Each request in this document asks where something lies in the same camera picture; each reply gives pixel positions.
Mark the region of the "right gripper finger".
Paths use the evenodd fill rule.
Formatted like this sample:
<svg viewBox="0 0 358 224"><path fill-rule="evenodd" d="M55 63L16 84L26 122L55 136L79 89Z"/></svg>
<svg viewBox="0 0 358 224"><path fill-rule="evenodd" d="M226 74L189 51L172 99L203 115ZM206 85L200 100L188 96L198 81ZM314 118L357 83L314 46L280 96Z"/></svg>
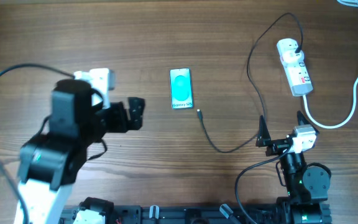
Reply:
<svg viewBox="0 0 358 224"><path fill-rule="evenodd" d="M271 137L267 128L267 124L263 115L259 118L259 131L255 145L257 147L268 146L271 143Z"/></svg>
<svg viewBox="0 0 358 224"><path fill-rule="evenodd" d="M297 116L297 120L298 120L298 125L310 125L316 134L319 134L319 131L309 122L308 119L306 119L306 117L304 116L304 114L301 111L297 111L296 113Z"/></svg>

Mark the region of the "smartphone with teal screen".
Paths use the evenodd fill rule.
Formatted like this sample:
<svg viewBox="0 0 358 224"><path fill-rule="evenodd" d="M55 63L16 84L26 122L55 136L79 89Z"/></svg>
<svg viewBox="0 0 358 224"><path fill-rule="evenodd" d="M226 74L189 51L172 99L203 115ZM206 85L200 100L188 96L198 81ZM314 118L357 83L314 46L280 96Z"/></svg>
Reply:
<svg viewBox="0 0 358 224"><path fill-rule="evenodd" d="M174 110L192 108L193 92L189 68L170 70L171 102Z"/></svg>

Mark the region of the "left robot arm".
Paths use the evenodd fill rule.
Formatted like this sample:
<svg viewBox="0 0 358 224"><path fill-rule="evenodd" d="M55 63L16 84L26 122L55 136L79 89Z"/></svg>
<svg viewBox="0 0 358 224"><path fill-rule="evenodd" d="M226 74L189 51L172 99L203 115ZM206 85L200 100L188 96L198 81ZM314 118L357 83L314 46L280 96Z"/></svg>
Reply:
<svg viewBox="0 0 358 224"><path fill-rule="evenodd" d="M142 127L145 100L94 105L101 92L83 80L65 79L52 91L52 112L43 123L48 133L37 132L20 149L15 223L58 223L77 173L91 157L87 150L104 143L106 133L126 133Z"/></svg>

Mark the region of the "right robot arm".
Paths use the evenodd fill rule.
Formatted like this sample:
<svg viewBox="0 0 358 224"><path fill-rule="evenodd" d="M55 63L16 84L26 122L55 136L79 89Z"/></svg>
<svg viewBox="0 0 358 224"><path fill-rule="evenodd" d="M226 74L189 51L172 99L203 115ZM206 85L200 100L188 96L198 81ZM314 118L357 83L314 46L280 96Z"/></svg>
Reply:
<svg viewBox="0 0 358 224"><path fill-rule="evenodd" d="M280 223L329 224L331 210L324 202L328 199L331 170L317 162L307 163L304 153L314 148L319 131L297 112L298 125L283 139L270 137L264 116L259 118L257 147L265 147L267 156L278 156L276 171L286 197L279 197Z"/></svg>

